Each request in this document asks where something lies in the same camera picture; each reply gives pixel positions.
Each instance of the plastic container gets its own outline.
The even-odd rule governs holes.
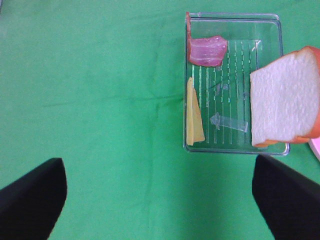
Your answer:
[[[187,59],[185,28],[184,148],[191,152],[287,155],[288,143],[267,148],[251,145],[250,73],[283,55],[279,17],[275,14],[199,12],[190,13],[190,23],[192,38],[220,35],[228,41],[228,49],[221,66],[193,65]],[[192,146],[186,143],[189,77],[194,79],[205,136],[205,141]],[[214,115],[225,121],[230,118],[231,123],[247,123],[247,130],[227,127],[223,122],[217,127],[210,121]]]
[[[320,137],[310,139],[309,145],[316,158],[320,161]]]

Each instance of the bread slice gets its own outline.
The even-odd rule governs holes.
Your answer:
[[[186,144],[192,146],[195,142],[205,140],[201,112],[197,93],[193,87],[193,77],[186,84]]]
[[[252,145],[320,137],[320,49],[307,46],[250,74]]]

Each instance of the cheese slice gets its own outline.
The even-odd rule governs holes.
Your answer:
[[[190,146],[205,140],[201,112],[193,81],[193,77],[190,77],[186,84],[186,144]]]

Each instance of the slice of ham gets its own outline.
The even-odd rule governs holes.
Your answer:
[[[220,66],[227,52],[228,41],[222,36],[192,38],[189,12],[186,13],[186,29],[189,62],[204,67]]]

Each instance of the green cloth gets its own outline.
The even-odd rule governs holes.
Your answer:
[[[52,157],[52,240],[272,240],[255,155],[183,149],[185,12],[275,13],[284,53],[320,47],[318,0],[4,0],[0,188]],[[320,183],[307,144],[278,157]]]

